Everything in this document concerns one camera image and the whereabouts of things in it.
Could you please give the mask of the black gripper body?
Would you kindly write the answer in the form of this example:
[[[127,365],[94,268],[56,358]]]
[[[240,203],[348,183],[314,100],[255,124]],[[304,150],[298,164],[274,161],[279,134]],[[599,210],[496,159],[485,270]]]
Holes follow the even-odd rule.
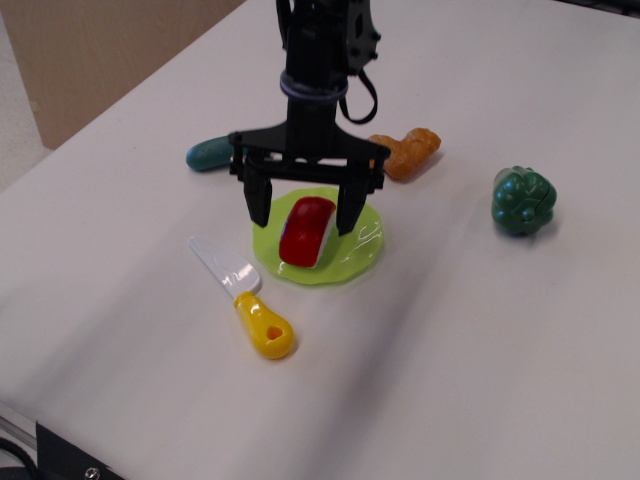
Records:
[[[343,131],[336,109],[291,100],[284,122],[231,133],[230,172],[244,184],[255,178],[334,184],[366,194],[380,189],[389,149]]]

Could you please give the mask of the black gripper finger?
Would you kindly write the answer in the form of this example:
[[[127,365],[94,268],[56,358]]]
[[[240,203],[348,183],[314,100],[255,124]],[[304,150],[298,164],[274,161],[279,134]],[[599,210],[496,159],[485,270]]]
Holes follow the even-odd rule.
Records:
[[[368,195],[365,183],[343,184],[338,190],[337,228],[340,236],[353,231]]]
[[[271,180],[260,171],[246,170],[244,172],[244,195],[253,223],[260,227],[268,225],[271,200]]]

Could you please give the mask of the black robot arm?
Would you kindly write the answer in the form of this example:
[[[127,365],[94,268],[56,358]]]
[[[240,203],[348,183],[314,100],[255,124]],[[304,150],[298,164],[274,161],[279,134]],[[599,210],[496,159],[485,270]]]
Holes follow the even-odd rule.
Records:
[[[349,79],[375,90],[364,72],[381,39],[367,1],[279,1],[286,52],[280,88],[287,118],[276,126],[233,132],[230,172],[244,184],[251,220],[269,223],[273,179],[338,186],[336,224],[351,232],[368,195],[382,188],[389,148],[352,136],[336,123],[348,112]]]

